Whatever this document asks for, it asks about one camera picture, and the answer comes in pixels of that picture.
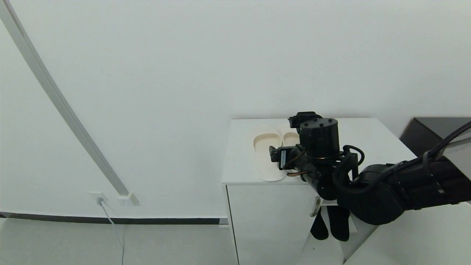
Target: power cord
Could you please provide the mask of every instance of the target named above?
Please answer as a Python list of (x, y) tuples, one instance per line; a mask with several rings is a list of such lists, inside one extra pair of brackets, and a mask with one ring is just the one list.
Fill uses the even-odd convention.
[(114, 234), (116, 235), (116, 238), (118, 239), (118, 243), (119, 243), (119, 245), (121, 246), (121, 250), (122, 250), (122, 253), (121, 253), (121, 265), (123, 265), (123, 263), (124, 263), (124, 246), (123, 246), (123, 244), (121, 244), (121, 241), (119, 240), (118, 232), (116, 231), (116, 225), (115, 225), (114, 222), (111, 220), (111, 218), (110, 218), (110, 216), (108, 215), (108, 212), (106, 211), (105, 207), (103, 207), (103, 201), (104, 201), (104, 199), (103, 199), (102, 197), (98, 197), (98, 198), (97, 198), (97, 204), (100, 205), (100, 206), (103, 208), (103, 211), (105, 211), (106, 217), (108, 218), (108, 220), (110, 221), (110, 223), (113, 225)]

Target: black cable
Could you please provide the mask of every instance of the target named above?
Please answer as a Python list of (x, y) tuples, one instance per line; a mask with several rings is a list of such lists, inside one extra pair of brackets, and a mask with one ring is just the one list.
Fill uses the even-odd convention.
[(358, 153), (360, 153), (361, 155), (361, 158), (360, 160), (358, 161), (358, 165), (361, 165), (361, 163), (363, 163), (363, 161), (365, 160), (365, 153), (358, 147), (355, 147), (353, 145), (344, 145), (343, 146), (343, 150), (345, 150), (345, 148), (348, 148), (348, 149), (353, 149), (355, 151), (357, 151)]
[[(430, 151), (428, 151), (429, 152), (429, 157), (431, 159), (434, 159), (435, 156), (443, 148), (445, 148), (451, 141), (453, 141), (453, 139), (460, 136), (463, 132), (469, 130), (470, 128), (471, 128), (471, 122), (468, 122), (468, 123), (464, 124), (463, 126), (461, 126), (460, 128), (456, 129), (454, 132), (449, 134), (445, 139), (443, 139), (438, 145), (436, 145), (434, 148), (432, 148)], [(340, 170), (342, 169), (342, 167), (348, 162), (348, 160), (351, 157), (350, 150), (348, 148), (345, 148), (345, 146), (344, 146), (344, 153), (345, 153), (345, 157), (335, 167), (335, 170), (334, 170), (333, 175), (332, 175), (333, 183), (334, 183), (335, 187), (337, 189), (339, 189), (340, 191), (347, 192), (347, 193), (353, 193), (353, 194), (364, 194), (364, 193), (369, 192), (370, 190), (374, 189), (380, 182), (382, 182), (383, 180), (388, 178), (394, 171), (393, 168), (385, 171), (384, 173), (379, 175), (378, 178), (374, 179), (365, 188), (352, 189), (352, 188), (344, 187), (340, 184), (340, 182), (338, 180), (338, 175), (339, 175)], [(414, 158), (412, 160), (409, 160), (409, 161), (406, 161), (406, 162), (402, 163), (401, 165), (398, 166), (397, 170), (400, 171), (400, 170), (405, 169), (407, 167), (414, 166), (416, 164), (422, 163), (422, 160), (423, 160), (423, 155), (418, 157), (418, 158)]]

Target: plug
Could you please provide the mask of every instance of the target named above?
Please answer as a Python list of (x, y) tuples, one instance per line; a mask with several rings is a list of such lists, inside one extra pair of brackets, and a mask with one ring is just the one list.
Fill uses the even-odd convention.
[(102, 205), (102, 202), (104, 201), (105, 199), (103, 199), (102, 197), (98, 197), (97, 198), (97, 204), (100, 205), (100, 206), (103, 206)]

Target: black slipper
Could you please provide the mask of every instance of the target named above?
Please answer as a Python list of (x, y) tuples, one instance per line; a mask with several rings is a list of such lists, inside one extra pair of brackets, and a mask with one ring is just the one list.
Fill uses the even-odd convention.
[(350, 211), (340, 206), (327, 206), (327, 213), (332, 236), (340, 241), (348, 241)]
[(322, 207), (319, 208), (319, 212), (317, 213), (316, 218), (314, 219), (314, 224), (312, 224), (311, 227), (311, 234), (317, 240), (326, 240), (327, 238), (329, 238), (329, 231), (327, 230), (327, 226), (325, 225), (324, 220), (322, 219), (321, 209)]

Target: cable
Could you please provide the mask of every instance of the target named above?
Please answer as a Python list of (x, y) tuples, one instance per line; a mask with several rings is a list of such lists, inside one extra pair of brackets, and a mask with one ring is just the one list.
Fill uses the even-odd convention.
[(122, 253), (121, 253), (121, 265), (123, 265), (123, 263), (124, 263), (124, 246), (123, 246), (123, 244), (121, 244), (121, 241), (119, 240), (118, 232), (116, 231), (116, 225), (115, 225), (114, 222), (111, 220), (111, 218), (110, 218), (110, 216), (108, 215), (108, 212), (106, 211), (105, 207), (103, 207), (103, 201), (104, 201), (104, 199), (103, 199), (102, 197), (98, 197), (98, 198), (97, 198), (97, 204), (100, 205), (100, 206), (103, 208), (103, 211), (105, 211), (106, 217), (108, 218), (108, 220), (110, 221), (110, 223), (113, 225), (114, 234), (116, 235), (116, 238), (118, 239), (118, 243), (119, 243), (119, 245), (121, 246), (121, 250), (122, 250)]
[[(453, 139), (455, 139), (456, 137), (460, 136), (463, 132), (467, 131), (471, 129), (471, 122), (468, 122), (466, 124), (464, 124), (463, 126), (461, 126), (460, 128), (456, 129), (454, 132), (452, 132), (451, 134), (449, 134), (445, 139), (443, 139), (440, 143), (438, 143), (434, 148), (432, 148), (429, 152), (429, 159), (434, 159), (436, 157), (436, 155), (443, 149), (445, 148), (451, 141), (453, 141)], [(352, 189), (352, 188), (347, 188), (347, 187), (344, 187), (343, 185), (340, 184), (339, 180), (338, 180), (338, 175), (340, 174), (340, 171), (342, 169), (342, 167), (348, 162), (348, 160), (350, 159), (351, 157), (351, 153), (350, 153), (350, 150), (349, 150), (349, 147), (347, 146), (344, 146), (343, 147), (343, 150), (345, 151), (345, 157), (342, 159), (342, 161), (335, 167), (335, 170), (333, 172), (333, 175), (332, 175), (332, 178), (333, 178), (333, 183), (335, 185), (335, 187), (343, 192), (347, 192), (347, 193), (352, 193), (352, 194), (364, 194), (372, 189), (374, 189), (380, 182), (382, 182), (383, 180), (385, 180), (386, 178), (388, 178), (393, 172), (394, 172), (394, 169), (391, 168), (385, 172), (383, 172), (381, 175), (378, 176), (378, 178), (374, 179), (368, 186), (366, 186), (365, 188), (361, 188), (361, 189)], [(420, 156), (420, 157), (417, 157), (417, 158), (414, 158), (412, 160), (409, 160), (409, 161), (406, 161), (402, 164), (400, 164), (398, 167), (397, 167), (397, 171), (400, 171), (402, 169), (405, 169), (407, 167), (410, 167), (410, 166), (414, 166), (416, 164), (419, 164), (419, 163), (422, 163), (423, 161), (423, 155)]]
[(286, 164), (283, 166), (283, 169), (285, 170), (288, 165), (292, 164), (294, 161), (296, 161), (298, 158), (300, 158), (302, 155), (304, 155), (304, 153), (306, 153), (306, 150), (302, 151), (297, 157), (291, 159), (290, 161), (286, 162)]
[(358, 153), (360, 153), (361, 158), (360, 158), (360, 161), (358, 161), (358, 165), (361, 165), (361, 163), (363, 163), (363, 161), (365, 160), (365, 153), (360, 148), (355, 147), (353, 145), (344, 145), (343, 150), (345, 150), (345, 148), (353, 149), (353, 150), (357, 151)]

